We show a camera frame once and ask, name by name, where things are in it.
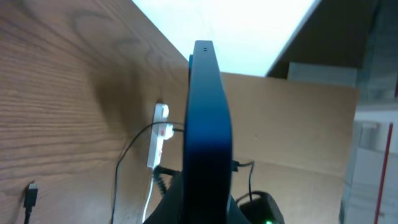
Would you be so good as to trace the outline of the white power strip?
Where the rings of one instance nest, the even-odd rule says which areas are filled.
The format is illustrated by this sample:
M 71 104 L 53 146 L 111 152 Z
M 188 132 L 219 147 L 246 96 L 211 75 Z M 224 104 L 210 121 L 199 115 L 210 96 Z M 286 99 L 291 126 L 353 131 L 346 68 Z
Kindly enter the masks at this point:
M 162 103 L 155 105 L 153 123 L 167 121 L 169 117 L 169 107 Z M 149 154 L 147 159 L 147 167 L 155 169 L 160 164 L 162 155 L 162 147 L 164 142 L 166 124 L 155 124 L 150 132 Z

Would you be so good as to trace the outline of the blue Galaxy smartphone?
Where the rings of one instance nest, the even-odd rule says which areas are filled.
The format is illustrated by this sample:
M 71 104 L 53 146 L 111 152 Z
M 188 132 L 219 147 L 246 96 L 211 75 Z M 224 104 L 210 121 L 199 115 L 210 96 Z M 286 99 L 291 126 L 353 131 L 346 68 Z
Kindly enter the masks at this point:
M 182 223 L 226 223 L 233 137 L 228 102 L 211 41 L 195 42 L 189 68 Z

